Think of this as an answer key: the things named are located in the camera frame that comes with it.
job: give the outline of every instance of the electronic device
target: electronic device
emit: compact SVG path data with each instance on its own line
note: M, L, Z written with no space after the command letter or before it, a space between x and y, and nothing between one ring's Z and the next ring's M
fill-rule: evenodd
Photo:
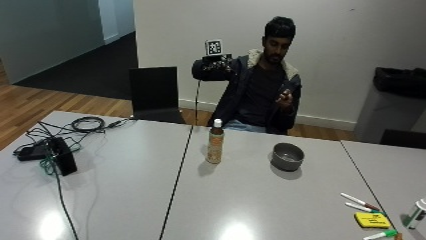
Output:
M24 147L18 154L20 161L32 161L46 159L46 146L35 145L32 147Z
M299 90L303 87L300 82L287 82L281 84L281 87L279 89L279 92L283 93L287 89L291 91L291 93L293 94L293 92L296 90Z
M48 149L55 157L55 163L62 171L63 176L78 171L78 165L72 151L62 137L48 139Z

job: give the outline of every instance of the black power adapter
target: black power adapter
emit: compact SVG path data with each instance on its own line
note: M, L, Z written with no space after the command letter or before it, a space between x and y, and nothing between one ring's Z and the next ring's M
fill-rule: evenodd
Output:
M62 137L51 138L48 146L55 154L55 163L62 171L63 176L78 171L78 165L71 149Z
M46 159L46 146L35 145L32 147L24 147L18 154L20 161L32 161Z

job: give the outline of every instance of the wooden floor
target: wooden floor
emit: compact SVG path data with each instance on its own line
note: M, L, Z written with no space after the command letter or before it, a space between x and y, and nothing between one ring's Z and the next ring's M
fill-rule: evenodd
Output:
M8 77L6 75L6 70L3 67L2 59L0 59L0 85L6 85L6 84L8 84Z
M55 110L115 117L132 114L128 100L0 85L0 150ZM197 125L205 126L211 114L199 111ZM188 124L195 124L193 110L183 109L183 116ZM289 135L327 140L356 139L349 131L308 125L296 125Z

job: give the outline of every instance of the pen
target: pen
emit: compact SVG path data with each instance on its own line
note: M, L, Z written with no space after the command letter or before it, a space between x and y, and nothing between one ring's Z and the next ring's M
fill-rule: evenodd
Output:
M348 198L349 200L355 201L356 203L360 203L363 206L380 211L380 209L377 207L375 207L372 204L368 204L367 202L361 201L360 199L355 198L353 196L349 196L345 193L341 193L341 195L343 195L343 197Z
M384 214L384 215L387 216L387 214L385 214L384 212L377 211L376 209L363 207L363 206L360 206L360 205L357 205L357 204L353 204L353 203L345 203L345 204L347 204L347 206L353 207L353 208L357 208L357 209L360 209L360 210L363 210L363 211L365 211L365 212L381 213L381 214Z
M379 239L381 237L393 237L398 234L397 230L392 229L392 230L388 230L385 232L381 232L379 234L375 234L369 237L365 237L364 240L373 240L373 239Z

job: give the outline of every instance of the bottle label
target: bottle label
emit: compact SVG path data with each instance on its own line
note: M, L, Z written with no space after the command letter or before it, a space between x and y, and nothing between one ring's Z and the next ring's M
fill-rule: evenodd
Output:
M209 146L208 146L208 157L207 160L211 163L220 163L223 159L223 144L224 144L224 134L209 135Z
M417 220L417 221L424 220L425 216L426 216L426 211L422 211L422 212L418 214L416 220Z

